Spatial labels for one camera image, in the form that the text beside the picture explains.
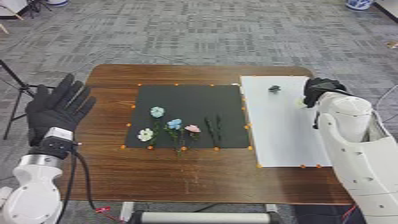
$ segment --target white flower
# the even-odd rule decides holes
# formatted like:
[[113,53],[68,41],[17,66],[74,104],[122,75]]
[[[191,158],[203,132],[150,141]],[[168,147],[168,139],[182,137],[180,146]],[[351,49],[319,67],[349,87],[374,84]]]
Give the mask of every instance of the white flower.
[[155,118],[161,118],[164,116],[166,109],[162,107],[154,107],[152,109],[152,115]]
[[150,128],[141,130],[141,134],[138,135],[138,137],[139,137],[143,142],[150,141],[152,138],[154,138],[154,130]]

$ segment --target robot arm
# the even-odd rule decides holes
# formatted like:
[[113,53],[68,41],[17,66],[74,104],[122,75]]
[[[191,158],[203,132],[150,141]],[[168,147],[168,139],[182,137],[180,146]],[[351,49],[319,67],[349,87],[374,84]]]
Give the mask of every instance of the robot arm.
[[63,175],[63,160],[75,149],[74,132],[97,103],[90,92],[74,75],[52,94],[43,85],[38,87],[27,106],[33,149],[13,171],[20,188],[0,189],[0,224],[58,222],[63,203],[54,179]]
[[335,173],[368,224],[393,224],[398,223],[397,141],[370,102],[335,89],[317,89],[317,82],[329,80],[310,80],[305,92],[313,95],[308,101],[319,102],[317,126]]
[[[74,133],[68,130],[52,128],[40,146],[40,151],[52,148],[56,151],[70,150],[74,144],[72,136]],[[31,153],[22,157],[20,165],[13,171],[20,188],[15,192],[11,188],[2,189],[2,198],[4,200],[8,199],[4,204],[0,204],[2,224],[43,223],[52,216],[58,217],[63,208],[61,193],[54,185],[54,179],[63,175],[61,166],[65,158],[47,153],[36,154],[36,152],[38,150],[33,149]]]

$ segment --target white paper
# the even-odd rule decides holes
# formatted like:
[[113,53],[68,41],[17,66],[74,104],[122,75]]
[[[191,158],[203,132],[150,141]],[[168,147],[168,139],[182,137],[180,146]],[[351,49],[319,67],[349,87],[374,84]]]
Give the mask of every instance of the white paper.
[[[306,108],[305,76],[242,76],[242,89],[258,164],[264,167],[331,166],[319,130],[317,109]],[[280,93],[269,88],[281,86]]]

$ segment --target black mat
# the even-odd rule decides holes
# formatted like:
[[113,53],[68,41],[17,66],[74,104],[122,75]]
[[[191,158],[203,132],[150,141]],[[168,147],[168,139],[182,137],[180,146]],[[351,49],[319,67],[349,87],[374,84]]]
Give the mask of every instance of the black mat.
[[[216,125],[217,115],[223,118],[223,148],[246,148],[249,134],[246,130],[246,116],[242,111],[241,87],[228,86],[143,86],[139,89],[138,104],[132,116],[132,127],[127,137],[127,147],[145,148],[138,135],[145,128],[154,128],[152,108],[166,108],[162,127],[173,119],[184,120],[184,126],[196,124],[203,130],[201,139],[193,144],[194,148],[214,148],[205,117]],[[162,130],[157,147],[173,148],[169,134]]]

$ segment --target gray carpet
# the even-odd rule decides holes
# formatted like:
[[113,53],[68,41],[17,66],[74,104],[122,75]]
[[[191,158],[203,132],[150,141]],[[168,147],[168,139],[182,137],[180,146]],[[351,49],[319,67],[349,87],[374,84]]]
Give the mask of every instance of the gray carpet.
[[[372,8],[354,12],[344,0],[72,0],[36,19],[2,21],[0,57],[24,80],[54,85],[72,72],[88,79],[104,63],[299,65],[340,79],[374,103],[398,84],[398,26]],[[381,104],[384,119],[398,113],[398,93]],[[17,91],[0,82],[0,133]],[[398,118],[386,126],[398,135]],[[0,179],[27,153],[27,124],[18,121],[0,140]],[[0,186],[17,186],[11,179]],[[118,214],[122,205],[113,206]],[[203,205],[139,204],[146,210],[191,211]],[[262,212],[264,205],[223,205],[214,212]],[[292,223],[290,207],[283,206]],[[113,223],[74,202],[65,223]]]

